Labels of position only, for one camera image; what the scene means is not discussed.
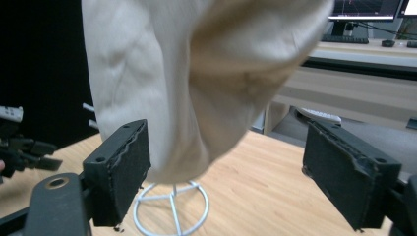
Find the white wire stand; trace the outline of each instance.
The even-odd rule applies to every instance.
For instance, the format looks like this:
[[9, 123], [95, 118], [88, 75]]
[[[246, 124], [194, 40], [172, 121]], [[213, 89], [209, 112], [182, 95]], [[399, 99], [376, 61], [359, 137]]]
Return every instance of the white wire stand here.
[[[134, 217], [136, 227], [143, 234], [148, 235], [148, 236], [171, 236], [171, 235], [172, 236], [185, 236], [185, 235], [190, 235], [191, 233], [193, 233], [194, 231], [199, 229], [203, 225], [203, 223], [205, 222], [205, 220], [206, 220], [206, 218], [208, 217], [208, 214], [209, 214], [209, 198], [208, 198], [208, 195], [206, 194], [206, 191], [203, 189], [203, 187], [200, 184], [197, 184], [194, 181], [189, 181], [188, 184], [189, 184], [189, 186], [186, 186], [186, 187], [181, 188], [181, 189], [177, 189], [177, 186], [174, 184], [172, 192], [170, 194], [167, 194], [167, 195], [157, 195], [157, 196], [145, 197], [145, 195], [150, 190], [155, 188], [157, 186], [157, 184], [151, 184], [148, 187], [146, 187], [145, 189], [143, 189], [142, 192], [136, 198], [134, 211], [133, 211], [133, 217]], [[194, 189], [197, 189], [203, 195], [206, 207], [205, 207], [203, 215], [201, 216], [199, 221], [197, 221], [197, 223], [194, 226], [192, 226], [189, 229], [183, 231], [181, 229], [181, 224], [180, 224], [180, 221], [178, 219], [177, 208], [175, 206], [175, 198], [179, 194], [183, 194], [185, 192], [192, 191]], [[169, 199], [169, 201], [171, 203], [172, 214], [173, 214], [173, 217], [174, 217], [174, 222], [175, 222], [176, 231], [177, 231], [176, 234], [165, 235], [165, 234], [155, 234], [155, 233], [149, 232], [148, 230], [146, 230], [141, 225], [141, 223], [139, 221], [139, 218], [138, 218], [138, 208], [139, 208], [140, 204], [143, 203], [143, 202], [147, 202], [147, 201], [159, 201], [159, 200], [167, 200], [167, 199]]]

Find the wooden desk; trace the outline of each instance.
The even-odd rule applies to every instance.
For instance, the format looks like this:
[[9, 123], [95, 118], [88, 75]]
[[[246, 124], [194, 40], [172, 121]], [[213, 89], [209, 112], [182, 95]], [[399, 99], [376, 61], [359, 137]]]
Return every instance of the wooden desk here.
[[[54, 156], [64, 159], [60, 172], [80, 173], [82, 161], [100, 143], [99, 136], [94, 136], [57, 151]], [[389, 220], [383, 229], [354, 232], [313, 180], [301, 173], [302, 157], [300, 147], [249, 132], [237, 148], [197, 180], [208, 193], [210, 209], [195, 235], [388, 235]], [[26, 206], [31, 187], [51, 174], [26, 170], [0, 185], [0, 217]], [[155, 191], [170, 188], [161, 186]], [[187, 211], [179, 210], [185, 229], [200, 217], [204, 202], [197, 192], [177, 200], [177, 207]], [[112, 228], [93, 228], [93, 235], [140, 235], [132, 211], [122, 224], [123, 234]], [[155, 232], [175, 232], [168, 231], [175, 229], [169, 202], [157, 207], [143, 205], [139, 214]]]
[[[282, 104], [416, 132], [406, 126], [411, 117], [417, 116], [417, 48], [406, 47], [404, 40], [397, 40], [394, 47], [381, 47], [381, 41], [320, 42], [310, 57], [328, 60], [332, 69], [314, 67], [312, 63], [297, 69], [273, 99], [278, 108], [267, 107], [264, 133], [269, 133], [286, 115], [288, 110], [282, 109]], [[337, 60], [359, 64], [360, 70], [342, 66]], [[390, 73], [379, 68], [390, 69]]]

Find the white cloth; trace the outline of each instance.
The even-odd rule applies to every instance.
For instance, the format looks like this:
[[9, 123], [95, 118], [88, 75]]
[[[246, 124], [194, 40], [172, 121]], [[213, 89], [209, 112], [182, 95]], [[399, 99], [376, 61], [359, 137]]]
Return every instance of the white cloth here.
[[147, 119], [148, 180], [202, 175], [317, 44], [328, 0], [84, 0], [103, 139]]

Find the screw hole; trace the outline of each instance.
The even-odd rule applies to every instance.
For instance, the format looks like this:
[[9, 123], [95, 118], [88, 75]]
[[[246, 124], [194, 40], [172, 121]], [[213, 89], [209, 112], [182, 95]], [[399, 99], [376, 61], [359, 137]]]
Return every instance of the screw hole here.
[[95, 161], [97, 161], [97, 162], [103, 162], [104, 160], [105, 160], [104, 157], [98, 157]]
[[387, 161], [385, 159], [382, 158], [376, 158], [376, 161], [379, 163], [387, 163]]
[[50, 190], [59, 189], [65, 186], [66, 184], [68, 184], [68, 182], [70, 182], [70, 179], [67, 177], [56, 178], [56, 179], [49, 181], [45, 187], [46, 189], [50, 189]]

